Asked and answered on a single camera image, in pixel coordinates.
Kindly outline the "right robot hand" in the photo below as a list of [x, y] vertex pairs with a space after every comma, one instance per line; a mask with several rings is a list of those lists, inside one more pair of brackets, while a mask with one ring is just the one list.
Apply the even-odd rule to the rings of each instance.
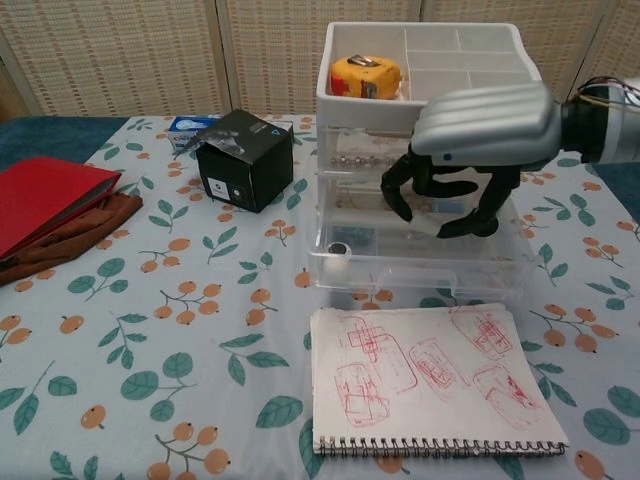
[[[489, 237], [497, 215], [524, 170], [538, 170], [561, 146], [561, 108], [540, 82], [448, 92], [422, 108], [407, 152], [382, 176], [386, 204], [414, 229], [437, 238]], [[430, 198], [469, 195], [471, 181], [442, 182], [440, 176], [471, 168], [490, 179], [478, 205], [442, 225], [418, 217], [401, 194], [406, 182]]]

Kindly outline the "clear plastic storage box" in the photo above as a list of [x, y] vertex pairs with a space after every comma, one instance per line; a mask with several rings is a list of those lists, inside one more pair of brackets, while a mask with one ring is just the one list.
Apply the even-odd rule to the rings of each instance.
[[[352, 249], [333, 239], [335, 226], [372, 228], [375, 239]], [[309, 256], [319, 287], [442, 289], [458, 299], [481, 300], [520, 296], [542, 261], [510, 207], [499, 214], [493, 235], [450, 239], [436, 237], [435, 224], [425, 217], [408, 224], [390, 211], [324, 209]]]
[[408, 132], [318, 126], [318, 171], [379, 177], [408, 151], [410, 139]]

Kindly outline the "white drawer organizer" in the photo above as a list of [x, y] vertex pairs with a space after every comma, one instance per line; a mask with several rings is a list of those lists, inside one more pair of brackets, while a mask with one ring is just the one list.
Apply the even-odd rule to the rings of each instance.
[[[394, 99], [351, 98], [330, 93], [332, 64], [355, 54], [386, 57], [399, 65], [402, 81]], [[332, 22], [327, 27], [316, 86], [316, 127], [364, 128], [412, 135], [422, 108], [434, 97], [458, 90], [534, 82], [543, 83], [518, 29], [511, 24]], [[319, 212], [332, 208], [384, 210], [399, 217], [386, 204], [380, 189], [386, 171], [379, 177], [319, 173]], [[469, 214], [478, 205], [490, 177], [468, 168], [439, 179], [471, 181], [478, 188], [465, 196], [430, 198], [416, 194], [412, 184], [406, 182], [401, 194], [418, 217], [442, 225]]]

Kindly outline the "yellow tape measure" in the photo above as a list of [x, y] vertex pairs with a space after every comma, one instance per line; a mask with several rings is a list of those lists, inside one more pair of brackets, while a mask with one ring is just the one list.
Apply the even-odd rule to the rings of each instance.
[[355, 54], [332, 64], [329, 91], [334, 96], [392, 100], [401, 81], [401, 69], [392, 59]]

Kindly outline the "black cube box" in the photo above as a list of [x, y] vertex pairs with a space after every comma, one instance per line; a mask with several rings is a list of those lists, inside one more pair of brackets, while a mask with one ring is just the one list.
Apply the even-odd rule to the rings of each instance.
[[293, 181], [294, 131], [236, 109], [196, 136], [206, 194], [259, 213]]

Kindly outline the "white spiral sketchbook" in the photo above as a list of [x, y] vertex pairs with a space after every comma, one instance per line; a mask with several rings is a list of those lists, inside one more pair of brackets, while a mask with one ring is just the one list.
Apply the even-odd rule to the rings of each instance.
[[500, 303], [318, 309], [313, 449], [323, 456], [554, 456], [569, 441]]

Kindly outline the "blue toothpaste box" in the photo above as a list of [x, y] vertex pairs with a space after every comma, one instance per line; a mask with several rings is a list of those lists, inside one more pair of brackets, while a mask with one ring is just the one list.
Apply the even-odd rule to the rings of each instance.
[[290, 122], [270, 123], [243, 110], [221, 116], [177, 116], [168, 130], [174, 152], [181, 153], [199, 146], [211, 146], [230, 154], [244, 154], [253, 142], [293, 134]]

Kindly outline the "woven folding screen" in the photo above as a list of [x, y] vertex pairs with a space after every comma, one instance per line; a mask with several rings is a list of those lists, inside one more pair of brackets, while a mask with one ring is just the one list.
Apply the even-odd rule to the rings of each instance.
[[557, 98], [640, 76], [640, 0], [0, 0], [0, 122], [311, 113], [333, 21], [512, 23]]

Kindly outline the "floral tablecloth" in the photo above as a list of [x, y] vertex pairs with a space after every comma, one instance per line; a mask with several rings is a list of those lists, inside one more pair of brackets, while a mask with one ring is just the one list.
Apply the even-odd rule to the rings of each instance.
[[454, 297], [315, 286], [312, 117], [291, 118], [294, 181], [259, 215], [205, 195], [170, 124], [0, 124], [0, 171], [86, 163], [143, 201], [76, 261], [0, 287], [0, 480], [640, 480], [640, 166], [564, 156], [514, 196], [540, 261], [511, 308], [564, 456], [329, 459], [312, 452], [311, 313]]

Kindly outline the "brown cloth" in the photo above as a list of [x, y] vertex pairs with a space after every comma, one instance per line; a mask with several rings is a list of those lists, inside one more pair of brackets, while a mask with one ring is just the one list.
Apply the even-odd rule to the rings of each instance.
[[0, 261], [0, 287], [77, 259], [142, 206], [140, 196], [123, 193], [107, 196], [85, 213]]

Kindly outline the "red spiral notebook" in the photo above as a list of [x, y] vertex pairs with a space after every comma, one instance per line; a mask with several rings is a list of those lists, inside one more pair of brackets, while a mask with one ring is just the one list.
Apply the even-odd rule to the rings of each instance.
[[46, 156], [0, 172], [0, 261], [95, 206], [120, 176]]

